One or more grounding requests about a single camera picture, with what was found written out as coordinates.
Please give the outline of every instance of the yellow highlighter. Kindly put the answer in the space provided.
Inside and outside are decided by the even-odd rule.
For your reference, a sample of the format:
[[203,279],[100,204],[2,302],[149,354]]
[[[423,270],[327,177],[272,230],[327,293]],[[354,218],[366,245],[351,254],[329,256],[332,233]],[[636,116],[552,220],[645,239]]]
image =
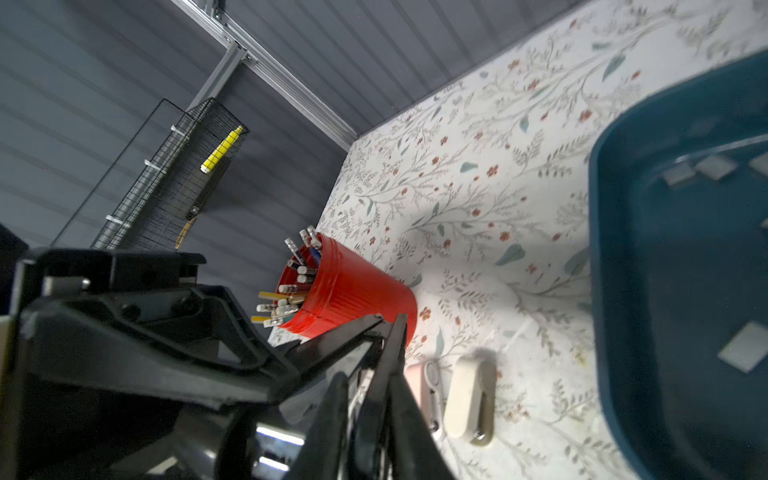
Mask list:
[[227,154],[230,147],[235,144],[237,141],[237,138],[240,136],[240,134],[243,132],[243,126],[240,125],[238,128],[235,128],[230,132],[229,135],[227,135],[227,138],[223,139],[218,147],[216,147],[216,150],[208,156],[208,160],[204,161],[202,165],[200,165],[200,169],[203,171],[204,174],[209,174],[214,167],[216,167],[216,164],[219,163],[219,160]]

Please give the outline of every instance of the white stapler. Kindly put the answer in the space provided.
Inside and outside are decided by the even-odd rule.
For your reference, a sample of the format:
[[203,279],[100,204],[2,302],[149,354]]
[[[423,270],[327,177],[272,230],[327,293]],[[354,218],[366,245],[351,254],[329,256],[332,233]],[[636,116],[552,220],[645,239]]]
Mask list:
[[432,437],[439,442],[445,430],[442,425],[442,387],[437,364],[427,361],[411,365],[406,369],[406,381],[432,432]]
[[463,356],[453,366],[451,392],[445,406],[445,433],[473,445],[493,437],[496,368],[492,362]]

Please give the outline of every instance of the stapler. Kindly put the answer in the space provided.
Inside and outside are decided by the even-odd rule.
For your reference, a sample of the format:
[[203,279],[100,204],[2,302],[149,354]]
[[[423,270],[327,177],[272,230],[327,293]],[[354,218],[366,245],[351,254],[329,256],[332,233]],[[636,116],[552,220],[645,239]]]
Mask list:
[[487,445],[493,437],[496,368],[492,362],[462,356],[453,367],[445,407],[445,433],[473,445]]

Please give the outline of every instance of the yellow marker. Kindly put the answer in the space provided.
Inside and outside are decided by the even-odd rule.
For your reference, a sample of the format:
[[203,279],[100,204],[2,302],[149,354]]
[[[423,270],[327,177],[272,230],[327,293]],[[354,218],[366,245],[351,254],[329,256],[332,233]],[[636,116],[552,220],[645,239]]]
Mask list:
[[283,295],[282,293],[259,292],[259,298],[262,300],[282,300],[288,299],[289,297],[287,295]]
[[204,161],[202,165],[200,165],[200,169],[203,171],[204,174],[209,174],[214,167],[216,167],[216,164],[219,163],[219,160],[227,154],[230,147],[235,144],[237,141],[237,138],[240,136],[240,134],[243,132],[243,126],[240,125],[238,128],[235,128],[230,132],[229,135],[227,135],[227,138],[223,139],[218,147],[216,147],[216,150],[208,156],[208,160]]

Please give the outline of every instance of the metal bracket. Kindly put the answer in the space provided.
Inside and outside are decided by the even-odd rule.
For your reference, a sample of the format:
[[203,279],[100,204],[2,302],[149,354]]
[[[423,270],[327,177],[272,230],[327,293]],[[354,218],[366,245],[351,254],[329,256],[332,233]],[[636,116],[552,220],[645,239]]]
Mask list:
[[194,0],[170,0],[182,12],[192,18],[222,45],[229,48],[236,42],[247,50],[243,63],[259,75],[270,87],[277,90],[302,115],[345,151],[349,151],[357,139],[357,133],[336,112],[323,103],[301,81],[262,47],[229,15],[218,12],[207,15]]
[[221,92],[221,89],[224,88],[227,80],[229,80],[234,73],[235,68],[237,68],[240,62],[245,58],[245,55],[245,48],[240,47],[240,45],[235,42],[231,43],[230,47],[227,49],[227,53],[224,54],[224,57],[221,58],[219,64],[216,65],[213,73],[210,74],[210,77],[205,81],[203,87],[197,92],[197,95],[195,95],[187,110],[198,106],[208,98],[216,97],[219,92]]

